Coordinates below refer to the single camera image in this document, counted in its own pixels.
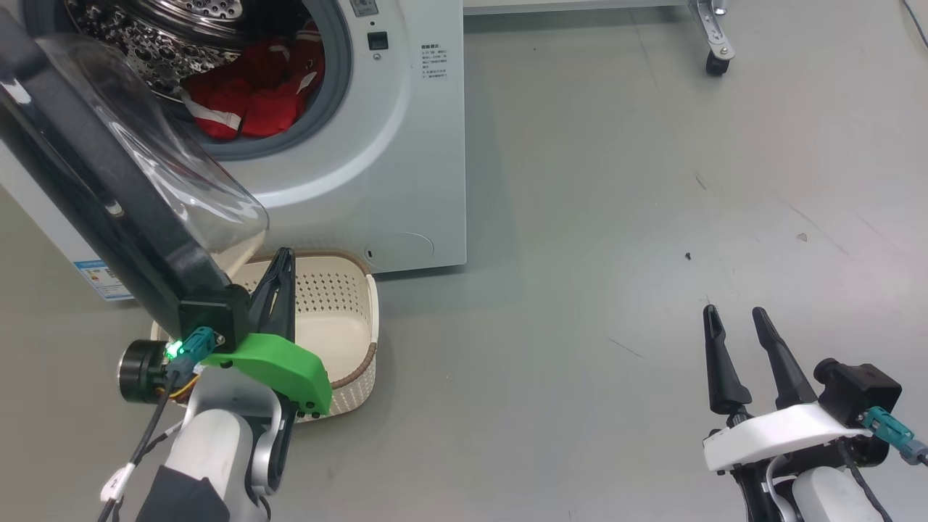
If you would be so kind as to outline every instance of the stainless steel drum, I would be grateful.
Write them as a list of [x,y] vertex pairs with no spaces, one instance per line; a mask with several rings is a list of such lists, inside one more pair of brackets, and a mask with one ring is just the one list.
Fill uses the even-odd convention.
[[63,0],[81,33],[117,46],[156,94],[238,58],[250,43],[297,31],[300,0]]

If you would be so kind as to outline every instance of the laundry basket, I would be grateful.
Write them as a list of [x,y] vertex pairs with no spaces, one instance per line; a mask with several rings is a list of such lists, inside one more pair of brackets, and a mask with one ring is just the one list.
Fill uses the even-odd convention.
[[[253,292],[268,265],[270,258],[252,260],[232,280]],[[379,330],[377,286],[362,262],[333,252],[297,254],[295,343],[318,355],[329,373],[330,417],[352,411],[370,397]],[[170,340],[157,324],[151,338]]]

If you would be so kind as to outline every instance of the white washing machine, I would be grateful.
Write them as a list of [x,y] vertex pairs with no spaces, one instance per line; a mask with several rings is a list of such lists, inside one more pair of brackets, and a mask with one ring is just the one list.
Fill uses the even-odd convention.
[[[32,37],[75,32],[69,6],[76,3],[0,0]],[[261,3],[226,0],[221,5],[229,13],[232,7],[247,13]],[[366,259],[379,272],[463,264],[461,0],[303,3],[318,26],[327,62],[322,85],[303,117],[283,134],[226,143],[207,138],[188,117],[185,123],[189,134],[267,209],[271,225],[259,254],[280,246],[337,249]],[[122,4],[193,7],[187,0]],[[212,22],[229,20],[223,16]],[[182,105],[163,103],[181,119],[186,116]],[[72,262],[96,261],[76,258],[93,257],[92,251],[13,152],[0,142],[0,181],[6,189]]]

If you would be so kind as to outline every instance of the cable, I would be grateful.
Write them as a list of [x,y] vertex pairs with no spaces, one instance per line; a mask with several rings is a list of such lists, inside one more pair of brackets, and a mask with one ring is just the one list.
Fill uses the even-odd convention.
[[151,442],[148,444],[148,446],[145,448],[145,451],[142,452],[142,456],[144,457],[145,455],[148,455],[149,453],[151,453],[151,451],[155,449],[155,446],[158,446],[159,444],[167,440],[168,437],[180,431],[180,428],[183,425],[184,425],[184,421],[181,421],[169,427],[168,429],[164,430],[164,433],[152,439]]
[[[180,376],[177,372],[172,372],[168,376],[168,382],[165,383],[164,389],[172,389],[174,383],[177,382],[177,378]],[[151,420],[148,421],[148,427],[145,428],[145,432],[142,434],[142,439],[138,441],[138,446],[135,447],[135,451],[132,453],[132,458],[129,459],[129,464],[132,468],[138,466],[138,463],[142,462],[142,457],[145,456],[146,448],[148,447],[149,442],[151,441],[151,436],[155,433],[155,428],[158,427],[158,421],[161,419],[161,414],[164,413],[164,407],[168,404],[168,394],[162,393],[161,398],[158,399],[158,406],[155,407],[155,412],[151,414]],[[125,476],[121,481],[128,479],[128,476]],[[113,508],[116,506],[117,499],[109,499],[107,503],[103,504],[103,510],[100,512],[100,516],[97,518],[97,522],[106,522],[110,518],[110,513],[112,513]]]
[[[190,391],[190,388],[192,388],[193,385],[195,385],[199,379],[200,379],[200,376],[199,376],[199,375],[194,375],[193,378],[190,379],[190,380],[184,385],[184,387],[182,387],[182,388],[180,388],[179,390],[177,390],[177,391],[171,393],[171,394],[170,394],[170,398],[179,398],[180,396],[184,395],[186,392]],[[162,394],[162,393],[164,393],[164,388],[158,386],[157,388],[155,388],[155,391],[157,391],[159,394]]]
[[919,23],[919,17],[915,16],[915,11],[912,10],[912,6],[909,5],[909,0],[902,0],[902,5],[906,7],[906,10],[909,12],[909,16],[912,18],[912,22],[915,24],[915,29],[919,30],[919,36],[922,37],[922,41],[925,46],[928,47],[928,37],[925,36],[925,32],[922,31],[922,25]]
[[265,497],[258,497],[258,500],[261,501],[262,504],[264,504],[264,509],[267,511],[267,520],[270,520],[271,519],[271,504],[267,503],[267,499]]
[[854,464],[854,460],[851,459],[850,453],[847,452],[847,444],[848,441],[846,440],[839,440],[837,443],[838,452],[841,453],[841,458],[844,459],[844,465],[847,466],[847,469],[851,470],[851,475],[854,476],[854,480],[856,480],[857,484],[864,490],[864,494],[867,495],[867,500],[873,504],[873,508],[883,517],[883,522],[893,522],[892,517],[883,509],[883,505],[877,500],[876,495],[873,494],[873,490],[870,489],[867,481],[864,480],[864,476],[860,474],[860,470],[857,469],[857,466]]
[[179,390],[173,392],[173,393],[171,394],[171,398],[178,398],[178,397],[184,395],[191,387],[193,387],[193,385],[195,385],[195,384],[197,383],[197,381],[198,381],[199,379],[200,379],[200,376],[199,376],[199,375],[195,375],[195,376],[193,377],[193,379],[190,379],[190,382],[189,382],[189,383],[187,383],[186,385],[184,385],[184,387],[182,387],[181,389],[179,389]]
[[770,499],[773,500],[773,503],[777,506],[777,509],[780,510],[780,520],[782,522],[796,522],[796,512],[793,510],[793,507],[790,505],[789,501],[780,497],[777,494],[777,491],[773,488],[773,474],[777,471],[777,468],[781,467],[786,463],[786,455],[778,455],[777,458],[770,461],[767,465],[767,472],[765,473],[765,479],[767,480],[767,491],[770,493]]

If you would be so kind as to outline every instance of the metal stand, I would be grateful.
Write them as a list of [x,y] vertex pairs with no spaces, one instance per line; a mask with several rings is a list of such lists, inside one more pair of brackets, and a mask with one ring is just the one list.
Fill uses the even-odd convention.
[[464,0],[464,15],[500,15],[608,9],[628,7],[688,6],[699,22],[706,42],[712,49],[705,62],[705,70],[721,76],[735,57],[735,49],[728,42],[718,23],[719,16],[728,12],[728,0]]
[[728,71],[731,59],[735,58],[735,48],[728,42],[716,15],[728,12],[728,0],[690,0],[690,11],[696,17],[709,44],[709,57],[705,61],[705,71],[713,76],[721,76]]

